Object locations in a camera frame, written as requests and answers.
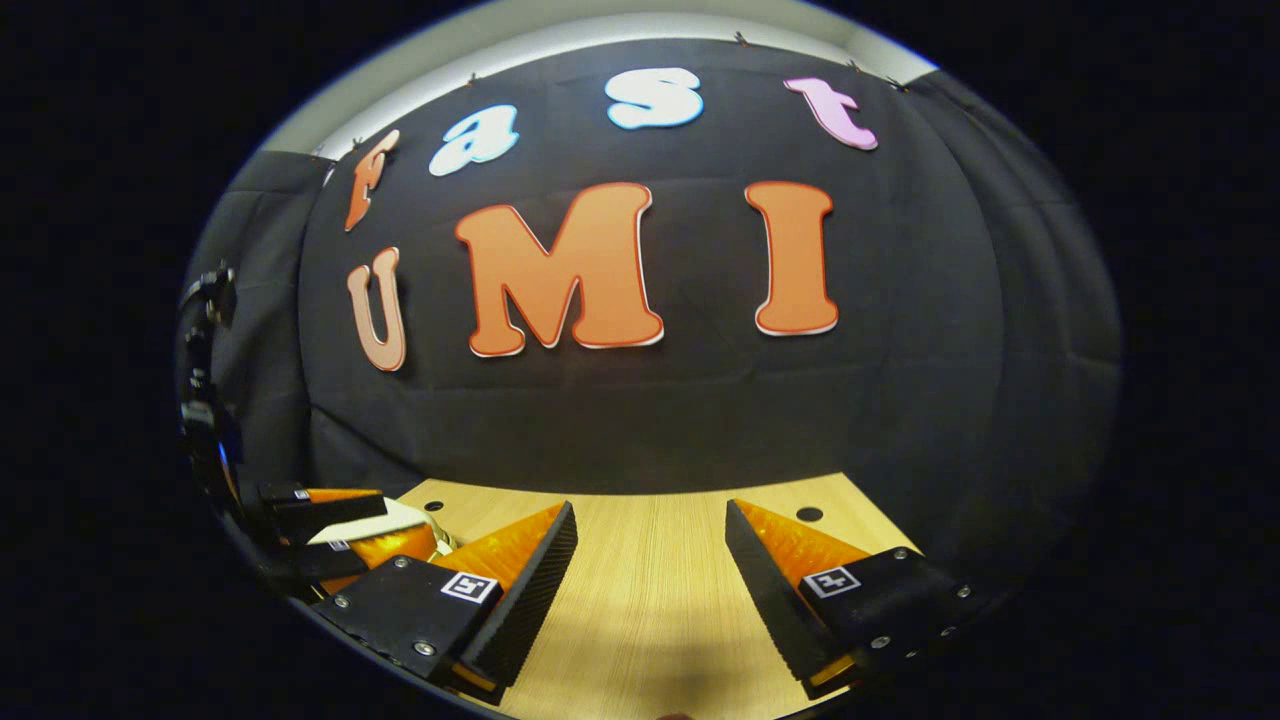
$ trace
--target black bracket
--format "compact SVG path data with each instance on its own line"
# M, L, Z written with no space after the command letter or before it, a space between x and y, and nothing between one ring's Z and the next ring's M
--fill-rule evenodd
M236 270L224 260L216 270L201 274L183 296L179 313L189 318L183 336L188 374L179 407L180 443L205 492L220 506L241 511L236 478L239 427L219 401L211 374L214 331L230 327L236 315Z
M329 525L387 514L381 493L311 502L306 491L300 491L289 502L273 503L270 507L276 529L289 544L306 543Z
M986 605L973 587L906 547L809 575L800 594L867 673L919 662Z
M369 565L344 541L280 548L276 559L288 569L289 579L303 584L349 578L369 570Z
M312 607L393 665L451 670L498 605L498 580L398 555Z

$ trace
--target black backdrop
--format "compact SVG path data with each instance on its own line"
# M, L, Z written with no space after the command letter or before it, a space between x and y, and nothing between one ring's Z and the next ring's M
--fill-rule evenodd
M17 46L41 63L19 68L18 119L50 174L28 179L40 197L14 223L70 263L18 287L58 291L51 307L68 314L54 327L74 329L35 334L74 392L37 402L19 388L38 445L17 456L18 483L49 460L61 482L23 484L50 511L38 530L17 527L14 555L36 573L27 585L54 593L19 583L10 594L26 671L10 702L41 716L169 702L442 716L259 589L172 450L169 386L172 301L244 158L328 79L438 15L56 5L19 26ZM1265 496L1248 484L1263 366L1244 352L1275 270L1248 163L1263 151L1249 55L1261 23L1153 10L858 9L1005 111L1064 173L1116 279L1133 366L1092 511L986 632L867 714L1261 715L1243 692L1266 655L1253 569ZM74 542L50 550L49 536Z
M675 131L614 127L608 78L663 63L696 69L703 114ZM783 86L792 77L856 96L876 151L829 138ZM447 128L499 102L520 108L515 147L425 172ZM352 169L392 127L376 206L348 232ZM255 156L187 273L184 284L220 260L237 268L236 327L215 341L212 377L243 427L246 492L292 480L396 497L433 477L662 493L844 471L929 557L993 594L1079 509L1120 377L1110 279L1057 173L946 72L900 92L731 40L630 41L495 73L367 135L328 183L314 158ZM829 332L754 327L768 268L742 191L762 178L833 199L826 291L842 319ZM512 202L549 243L577 192L618 179L653 193L641 245L663 340L477 359L458 220ZM389 243L408 348L396 373L364 356L344 291Z

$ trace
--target pink letter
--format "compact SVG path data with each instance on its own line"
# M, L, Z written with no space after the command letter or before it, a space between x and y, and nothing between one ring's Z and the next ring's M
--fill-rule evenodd
M849 119L845 108L858 109L858 104L847 95L841 95L827 85L827 81L818 78L797 78L783 82L787 90L800 92L809 101L809 109L818 124L832 137L860 150L876 149L876 135L869 129L863 129Z

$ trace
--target cutout letter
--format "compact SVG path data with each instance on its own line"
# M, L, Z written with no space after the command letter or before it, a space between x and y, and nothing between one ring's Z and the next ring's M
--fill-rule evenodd
M682 126L703 111L694 92L701 82L684 68L627 70L604 83L604 94L617 100L608 115L622 129Z
M582 288L582 316L573 340L585 347L652 345L662 318L649 310L640 261L640 215L653 204L643 184L617 182L580 192L570 204L548 252L509 205L494 205L458 222L471 252L476 332L481 357L516 355L525 333L511 324L507 296L544 347L556 347L570 297Z
M831 196L794 182L748 186L746 201L764 215L769 246L769 296L755 327L772 336L818 334L836 327L840 310L827 297L822 218Z
M369 265L361 265L347 275L351 306L356 311L356 332L365 356L379 370L392 373L404 364L404 323L399 315L399 295L396 292L396 265L399 250L388 247L374 258L374 273L381 290L383 318L387 320L387 341L374 333L374 318L369 311Z
M788 79L782 85L792 92L804 95L804 99L809 101L809 109L813 110L813 117L832 137L859 150L876 149L878 143L876 133L855 126L854 120L849 119L849 113L845 111L845 108L858 109L858 102L854 102L852 97L836 92L826 81L818 78Z
M387 164L387 154L396 147L396 141L399 140L399 131L393 129L387 133L369 155L365 155L360 163L356 163L356 184L351 188L351 210L347 213L347 232L356 227L356 223L365 218L365 213L369 211L369 191L378 187L378 181L383 179L383 167Z
M520 133L515 105L494 105L472 113L444 133L444 147L436 150L428 165L433 176L456 173L467 163L488 163L516 146Z

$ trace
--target orange object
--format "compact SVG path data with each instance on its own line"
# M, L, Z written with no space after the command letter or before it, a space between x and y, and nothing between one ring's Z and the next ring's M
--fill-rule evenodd
M572 331L580 345L625 347L662 340L662 318L649 310L640 264L640 215L652 204L643 184L589 187L570 204L550 251L509 205L462 218L456 233L471 251L476 299L471 351L498 357L524 350L525 333L507 315L508 296L538 342L556 347L575 290L582 295L582 315Z
M525 569L534 551L538 550L538 543L547 537L547 530L550 529L563 506L563 502L553 505L477 541L468 542L431 562L460 573L494 578L502 585L503 592L507 592L520 577L520 571Z
M755 536L760 538L769 557L791 588L800 587L805 575L831 570L870 556L858 547L841 542L827 533L805 527L790 518L769 512L763 507L733 500L746 516Z
M383 168L387 167L387 154L396 147L399 140L399 131L393 129L381 138L378 145L369 150L369 154L356 165L356 182L351 187L351 209L347 211L347 232L356 227L356 223L365 218L369 211L369 191L378 187L383 179Z
M498 683L494 683L492 680L485 680L484 678L476 675L470 667L467 667L461 662L453 664L453 673L457 674L463 680L476 685L477 688L485 692L492 693L498 687Z
M854 667L854 657L851 655L842 655L837 657L836 661L832 662L831 665L813 674L809 678L809 684L813 687L818 687L833 678L840 676L846 670L852 670L852 667Z
M831 196L795 182L756 182L746 201L764 215L769 249L769 296L755 311L767 334L817 334L836 327L840 309L827 296L822 218Z
M311 496L311 502L334 502L337 500L351 500L352 497L367 497L370 495L381 495L378 489L365 489L365 488L307 488L307 495Z

